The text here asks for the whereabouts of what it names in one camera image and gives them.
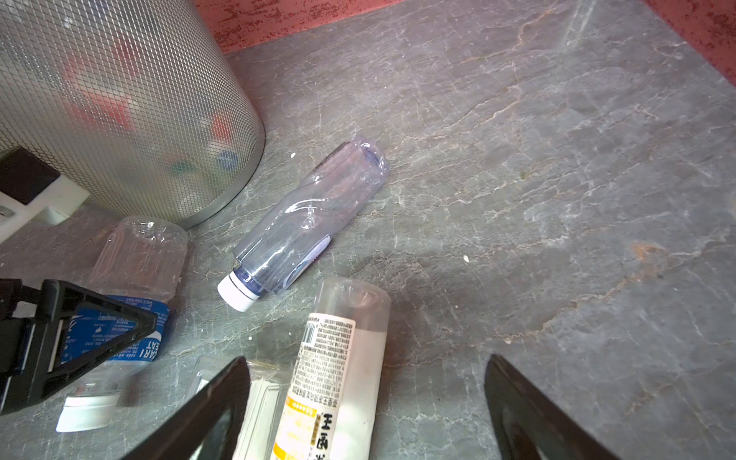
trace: white bottle cap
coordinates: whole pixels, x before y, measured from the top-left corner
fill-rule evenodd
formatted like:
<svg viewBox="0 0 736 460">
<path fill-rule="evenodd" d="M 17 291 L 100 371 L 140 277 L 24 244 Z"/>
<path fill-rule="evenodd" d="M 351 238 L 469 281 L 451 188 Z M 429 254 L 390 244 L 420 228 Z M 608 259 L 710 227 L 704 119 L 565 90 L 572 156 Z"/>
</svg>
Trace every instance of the white bottle cap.
<svg viewBox="0 0 736 460">
<path fill-rule="evenodd" d="M 217 285 L 217 291 L 220 293 L 220 297 L 237 311 L 246 311 L 260 297 L 248 289 L 238 279 L 235 272 L 230 272 L 220 281 L 220 284 Z"/>
<path fill-rule="evenodd" d="M 56 431 L 85 431 L 108 426 L 120 394 L 107 396 L 70 396 L 64 402 Z"/>
</svg>

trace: crushed plastic bottle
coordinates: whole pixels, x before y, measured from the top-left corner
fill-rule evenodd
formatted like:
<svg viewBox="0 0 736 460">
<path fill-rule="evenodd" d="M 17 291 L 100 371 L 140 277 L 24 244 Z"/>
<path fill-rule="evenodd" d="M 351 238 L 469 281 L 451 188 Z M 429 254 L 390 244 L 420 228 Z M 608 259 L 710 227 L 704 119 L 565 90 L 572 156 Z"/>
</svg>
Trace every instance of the crushed plastic bottle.
<svg viewBox="0 0 736 460">
<path fill-rule="evenodd" d="M 125 380 L 140 372 L 158 353 L 166 303 L 176 292 L 189 237 L 179 226 L 161 219 L 123 219 L 107 240 L 87 287 L 128 305 L 153 311 L 156 331 L 100 364 L 69 392 L 56 431 L 84 431 L 110 424 Z M 133 323 L 80 308 L 72 318 L 62 362 L 93 350 L 128 330 Z"/>
<path fill-rule="evenodd" d="M 246 311 L 265 292 L 286 290 L 386 182 L 389 163 L 356 135 L 330 153 L 233 250 L 240 265 L 217 286 Z"/>
</svg>

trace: metal mesh trash can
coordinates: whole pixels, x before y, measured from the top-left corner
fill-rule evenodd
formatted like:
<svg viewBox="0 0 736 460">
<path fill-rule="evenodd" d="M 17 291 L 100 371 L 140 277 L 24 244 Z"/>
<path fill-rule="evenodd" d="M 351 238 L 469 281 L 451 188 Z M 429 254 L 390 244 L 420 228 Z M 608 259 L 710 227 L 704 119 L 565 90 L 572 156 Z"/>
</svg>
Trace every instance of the metal mesh trash can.
<svg viewBox="0 0 736 460">
<path fill-rule="evenodd" d="M 263 140 L 188 0 L 0 2 L 0 149 L 103 208 L 191 227 L 245 186 Z"/>
</svg>

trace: bottle label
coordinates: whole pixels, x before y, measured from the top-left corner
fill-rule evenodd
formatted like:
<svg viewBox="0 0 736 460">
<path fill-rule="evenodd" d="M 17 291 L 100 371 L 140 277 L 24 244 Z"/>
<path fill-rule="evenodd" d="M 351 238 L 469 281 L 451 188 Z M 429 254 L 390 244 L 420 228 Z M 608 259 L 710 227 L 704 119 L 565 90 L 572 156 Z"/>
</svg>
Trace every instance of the bottle label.
<svg viewBox="0 0 736 460">
<path fill-rule="evenodd" d="M 158 316 L 156 331 L 151 335 L 131 345 L 117 355 L 110 358 L 119 361 L 153 361 L 158 354 L 158 346 L 163 335 L 163 326 L 169 318 L 169 307 L 156 300 L 109 295 L 110 299 L 152 311 Z M 122 319 L 119 316 L 109 315 L 92 308 L 80 308 L 69 322 L 69 331 L 66 335 L 62 364 L 71 361 L 83 353 L 94 350 L 105 342 L 126 333 L 135 327 L 134 321 Z"/>
<path fill-rule="evenodd" d="M 309 315 L 271 460 L 330 458 L 354 335 L 352 319 Z"/>
<path fill-rule="evenodd" d="M 322 251 L 325 250 L 327 245 L 332 241 L 332 237 L 327 235 L 321 240 L 319 240 L 319 243 L 315 244 L 311 251 L 302 259 L 301 262 L 297 264 L 297 267 L 287 276 L 284 278 L 283 281 L 283 288 L 286 289 L 301 275 L 311 264 L 314 262 L 317 257 L 319 257 L 320 254 L 322 254 Z"/>
</svg>

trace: clear plastic bottle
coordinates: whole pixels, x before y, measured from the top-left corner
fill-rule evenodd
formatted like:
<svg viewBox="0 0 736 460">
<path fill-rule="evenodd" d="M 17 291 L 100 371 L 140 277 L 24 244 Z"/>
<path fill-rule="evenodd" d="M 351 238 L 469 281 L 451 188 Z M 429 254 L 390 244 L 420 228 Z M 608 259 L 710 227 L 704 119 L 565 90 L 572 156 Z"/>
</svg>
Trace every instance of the clear plastic bottle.
<svg viewBox="0 0 736 460">
<path fill-rule="evenodd" d="M 217 286 L 246 311 L 265 291 L 287 289 L 386 182 L 389 163 L 356 135 L 330 153 L 233 250 L 240 261 Z"/>
<path fill-rule="evenodd" d="M 372 284 L 322 281 L 286 393 L 271 460 L 367 460 L 391 299 Z"/>
<path fill-rule="evenodd" d="M 189 237 L 162 219 L 123 219 L 107 240 L 87 286 L 93 291 L 158 315 L 156 332 L 108 359 L 80 378 L 69 392 L 56 431 L 84 431 L 109 425 L 125 380 L 140 372 L 158 352 L 169 316 L 166 303 L 179 283 Z M 81 308 L 71 324 L 63 362 L 92 350 L 132 327 L 120 318 Z"/>
</svg>

